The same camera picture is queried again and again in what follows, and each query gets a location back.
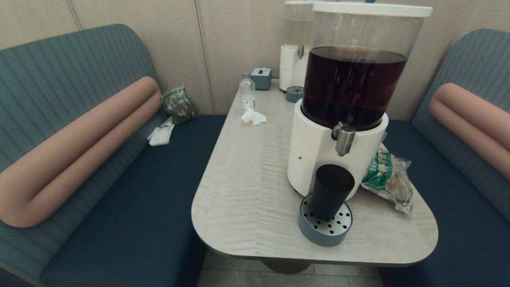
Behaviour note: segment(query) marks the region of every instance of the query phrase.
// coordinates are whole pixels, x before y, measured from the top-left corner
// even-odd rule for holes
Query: green snack package
[[[182,86],[169,90],[161,95],[161,102],[163,103],[165,111],[172,115],[175,125],[198,117],[198,115],[195,114],[195,109],[191,104],[186,90]]]
[[[413,184],[407,177],[406,164],[388,152],[381,144],[367,170],[361,186],[395,203],[395,209],[410,213]]]

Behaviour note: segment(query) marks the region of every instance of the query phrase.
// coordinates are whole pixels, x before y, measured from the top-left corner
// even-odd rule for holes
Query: tabletop
[[[360,188],[347,201],[353,223],[345,240],[334,247],[308,241],[297,224],[303,196],[287,179],[295,104],[285,100],[277,80],[255,96],[267,122],[245,124],[236,95],[193,200],[193,226],[209,248],[244,259],[389,267],[432,253],[438,226],[416,189],[408,215]]]

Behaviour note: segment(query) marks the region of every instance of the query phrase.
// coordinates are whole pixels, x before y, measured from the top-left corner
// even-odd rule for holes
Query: beige wall panel
[[[65,0],[0,1],[0,50],[75,31]]]
[[[418,39],[386,113],[391,119],[410,121],[443,58],[455,43],[457,34],[474,5],[475,0],[393,0],[384,3],[430,6],[432,16],[425,19]]]
[[[459,38],[482,28],[510,32],[510,1],[477,0]]]
[[[227,114],[243,72],[265,66],[278,77],[285,4],[283,0],[197,2],[216,112]]]
[[[147,46],[162,91],[186,85],[195,109],[214,114],[193,0],[72,0],[82,29],[122,23]]]

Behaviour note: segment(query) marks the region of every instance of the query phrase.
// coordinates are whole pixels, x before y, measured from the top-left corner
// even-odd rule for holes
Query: small metal spigot
[[[299,45],[299,47],[297,48],[297,56],[301,60],[303,55],[304,55],[304,46],[303,45]]]
[[[335,150],[337,151],[338,156],[344,156],[350,152],[355,134],[356,129],[354,127],[342,122],[338,122],[338,124],[333,128],[331,138],[337,141]]]

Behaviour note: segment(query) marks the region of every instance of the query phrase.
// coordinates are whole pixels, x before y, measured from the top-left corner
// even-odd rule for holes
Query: blue tissue box
[[[271,75],[272,72],[269,68],[255,68],[250,75],[250,78],[255,82],[255,90],[269,90]]]

